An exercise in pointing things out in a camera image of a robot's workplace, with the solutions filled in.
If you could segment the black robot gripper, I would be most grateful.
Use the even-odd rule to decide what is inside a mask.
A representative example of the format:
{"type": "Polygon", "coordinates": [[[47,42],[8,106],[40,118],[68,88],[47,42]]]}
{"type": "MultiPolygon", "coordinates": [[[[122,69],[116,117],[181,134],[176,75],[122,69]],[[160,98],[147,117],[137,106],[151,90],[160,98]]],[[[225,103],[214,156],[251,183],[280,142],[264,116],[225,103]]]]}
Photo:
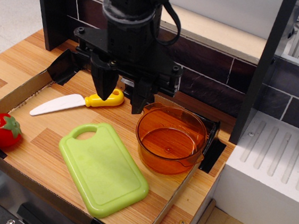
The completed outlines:
{"type": "Polygon", "coordinates": [[[134,81],[132,114],[142,113],[158,92],[174,96],[182,69],[162,50],[180,37],[181,23],[170,5],[157,7],[142,15],[124,14],[108,0],[103,3],[107,28],[77,27],[79,50],[90,54],[93,82],[100,99],[107,100],[117,86],[119,75],[134,81]],[[170,40],[159,40],[162,9],[177,27],[170,40]]]}

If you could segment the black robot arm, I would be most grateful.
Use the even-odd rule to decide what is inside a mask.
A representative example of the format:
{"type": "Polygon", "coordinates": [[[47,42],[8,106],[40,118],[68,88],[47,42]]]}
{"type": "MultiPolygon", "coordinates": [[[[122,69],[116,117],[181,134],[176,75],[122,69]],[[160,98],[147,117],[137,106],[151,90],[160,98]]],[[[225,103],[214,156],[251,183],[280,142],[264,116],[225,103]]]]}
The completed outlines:
{"type": "Polygon", "coordinates": [[[124,77],[132,82],[132,113],[139,114],[158,92],[174,96],[182,68],[163,52],[178,36],[159,40],[162,10],[180,20],[170,0],[103,0],[106,29],[79,27],[77,52],[89,58],[91,74],[99,97],[106,100],[124,77]]]}

